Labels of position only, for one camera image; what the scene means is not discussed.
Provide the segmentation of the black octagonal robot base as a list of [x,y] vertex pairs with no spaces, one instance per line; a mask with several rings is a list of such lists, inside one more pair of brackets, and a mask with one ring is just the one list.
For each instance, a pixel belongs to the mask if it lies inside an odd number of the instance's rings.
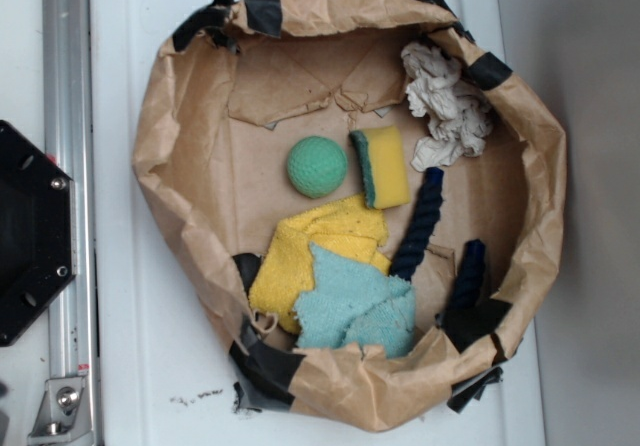
[[13,345],[75,277],[73,180],[1,122],[1,345]]

